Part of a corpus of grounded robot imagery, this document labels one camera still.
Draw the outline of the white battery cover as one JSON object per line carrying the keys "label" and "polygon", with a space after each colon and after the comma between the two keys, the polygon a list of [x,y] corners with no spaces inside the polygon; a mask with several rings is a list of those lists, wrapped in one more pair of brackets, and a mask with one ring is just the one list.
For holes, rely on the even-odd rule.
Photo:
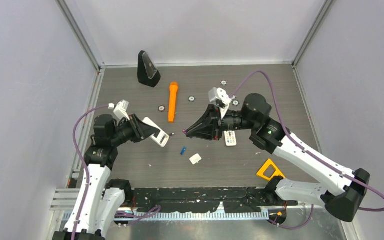
{"label": "white battery cover", "polygon": [[202,160],[202,157],[198,153],[194,154],[189,158],[189,161],[191,162],[192,165],[199,163],[201,160]]}

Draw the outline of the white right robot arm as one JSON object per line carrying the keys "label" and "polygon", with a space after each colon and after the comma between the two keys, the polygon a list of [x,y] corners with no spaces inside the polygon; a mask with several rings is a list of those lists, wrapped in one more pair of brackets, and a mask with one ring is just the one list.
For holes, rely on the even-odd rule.
{"label": "white right robot arm", "polygon": [[357,182],[369,183],[369,172],[341,166],[304,144],[270,117],[272,107],[258,93],[247,95],[240,111],[223,110],[219,103],[217,99],[208,105],[203,116],[186,130],[188,138],[218,141],[223,132],[250,130],[249,139],[257,148],[289,161],[318,181],[299,182],[276,176],[266,185],[268,203],[305,202],[324,207],[341,221],[354,220],[367,193]]}

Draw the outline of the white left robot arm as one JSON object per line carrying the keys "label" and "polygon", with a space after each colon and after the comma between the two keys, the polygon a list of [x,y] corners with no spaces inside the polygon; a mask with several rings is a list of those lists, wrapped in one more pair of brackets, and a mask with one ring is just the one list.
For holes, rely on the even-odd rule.
{"label": "white left robot arm", "polygon": [[99,115],[94,120],[92,144],[83,156],[85,163],[82,186],[73,211],[63,230],[54,240],[104,240],[119,207],[128,207],[134,192],[128,180],[112,179],[118,147],[151,139],[165,147],[170,136],[148,117],[135,114],[117,122],[112,115]]}

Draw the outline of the red white remote control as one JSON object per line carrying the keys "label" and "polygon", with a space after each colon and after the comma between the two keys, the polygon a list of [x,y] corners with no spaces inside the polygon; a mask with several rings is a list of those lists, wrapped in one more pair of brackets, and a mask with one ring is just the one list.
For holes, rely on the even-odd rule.
{"label": "red white remote control", "polygon": [[149,125],[155,129],[157,129],[157,132],[154,133],[150,138],[156,143],[158,144],[160,147],[164,148],[169,139],[170,139],[170,136],[169,134],[167,134],[164,130],[162,130],[155,122],[153,122],[149,117],[145,117],[143,120],[142,120],[146,125]]}

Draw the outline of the blue battery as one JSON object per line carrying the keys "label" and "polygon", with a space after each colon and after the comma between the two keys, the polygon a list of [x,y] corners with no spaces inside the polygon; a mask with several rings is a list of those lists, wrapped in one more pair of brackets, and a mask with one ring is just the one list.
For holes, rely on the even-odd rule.
{"label": "blue battery", "polygon": [[187,147],[184,146],[184,147],[182,148],[181,152],[180,152],[180,155],[183,156],[183,155],[185,154],[186,150],[187,150]]}

